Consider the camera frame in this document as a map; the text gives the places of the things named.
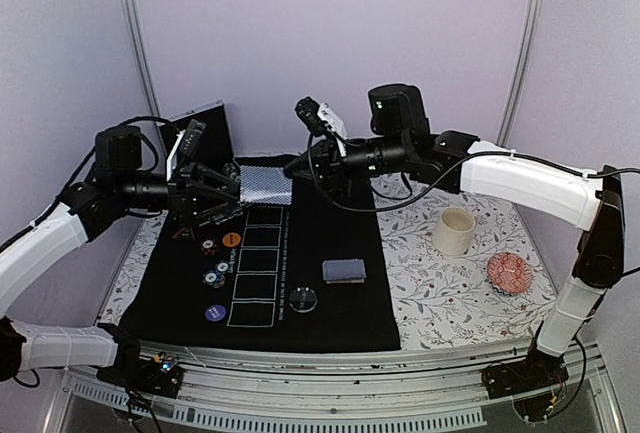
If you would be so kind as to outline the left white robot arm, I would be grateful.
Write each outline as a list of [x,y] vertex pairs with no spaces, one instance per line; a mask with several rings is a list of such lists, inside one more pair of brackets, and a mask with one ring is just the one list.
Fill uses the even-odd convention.
[[148,138],[131,119],[95,137],[82,160],[84,181],[71,177],[45,211],[1,246],[1,378],[40,368],[93,366],[128,387],[148,379],[140,343],[112,324],[46,327],[7,316],[15,300],[51,266],[126,216],[167,211],[183,228],[223,221],[240,206],[240,169],[195,161],[205,124],[175,133],[165,171],[143,168]]

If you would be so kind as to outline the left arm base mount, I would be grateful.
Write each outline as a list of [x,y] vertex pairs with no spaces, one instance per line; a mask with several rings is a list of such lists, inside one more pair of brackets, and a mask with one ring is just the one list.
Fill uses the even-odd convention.
[[97,368],[96,378],[132,392],[176,399],[184,377],[179,362],[177,355],[164,351],[141,358],[138,343],[125,343],[118,346],[112,365]]

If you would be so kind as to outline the single blue-backed card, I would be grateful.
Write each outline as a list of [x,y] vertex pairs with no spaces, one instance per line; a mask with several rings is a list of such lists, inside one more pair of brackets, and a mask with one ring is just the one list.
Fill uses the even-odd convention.
[[293,182],[279,167],[240,166],[240,201],[245,204],[286,206],[292,201]]

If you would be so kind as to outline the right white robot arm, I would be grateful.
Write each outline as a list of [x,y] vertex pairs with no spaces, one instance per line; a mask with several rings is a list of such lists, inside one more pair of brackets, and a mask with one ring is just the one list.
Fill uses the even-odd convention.
[[370,139],[350,139],[325,103],[298,101],[297,117],[310,137],[305,155],[285,168],[306,178],[331,204],[348,197],[352,181],[405,173],[427,190],[494,197],[559,218],[581,230],[578,256],[554,309],[517,368],[517,380],[537,389],[556,370],[606,291],[624,275],[625,218],[620,171],[563,166],[501,148],[475,135],[431,131],[421,92],[393,83],[368,93]]

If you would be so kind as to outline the blue playing card deck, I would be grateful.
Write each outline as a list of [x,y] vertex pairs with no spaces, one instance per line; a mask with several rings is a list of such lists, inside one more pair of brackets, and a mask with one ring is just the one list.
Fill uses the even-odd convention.
[[339,259],[324,261],[322,276],[327,284],[357,284],[366,281],[367,273],[362,259]]

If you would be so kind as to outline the green white poker chip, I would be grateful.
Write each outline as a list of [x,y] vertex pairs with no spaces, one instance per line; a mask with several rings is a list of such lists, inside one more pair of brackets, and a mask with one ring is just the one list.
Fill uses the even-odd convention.
[[203,283],[215,289],[223,287],[225,282],[225,275],[217,271],[209,271],[203,276]]
[[226,261],[220,261],[215,265],[214,270],[219,274],[227,274],[230,270],[230,264]]

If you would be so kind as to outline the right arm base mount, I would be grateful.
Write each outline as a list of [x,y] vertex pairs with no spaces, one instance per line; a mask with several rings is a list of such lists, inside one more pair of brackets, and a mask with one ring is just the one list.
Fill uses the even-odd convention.
[[526,356],[511,363],[495,362],[481,372],[481,382],[490,399],[533,393],[538,395],[516,400],[516,414],[530,423],[549,420],[554,413],[569,374],[563,356],[543,353],[534,339]]

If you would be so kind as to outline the aluminium poker chip case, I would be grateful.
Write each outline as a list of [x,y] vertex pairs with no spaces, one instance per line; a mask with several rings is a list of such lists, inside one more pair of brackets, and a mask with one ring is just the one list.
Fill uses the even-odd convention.
[[[167,156],[181,130],[191,120],[206,124],[197,150],[181,160],[179,170],[168,182],[169,210],[185,227],[219,224],[242,212],[240,168],[235,161],[224,103],[216,101],[176,115],[160,127]],[[224,164],[234,163],[238,175],[229,177]]]

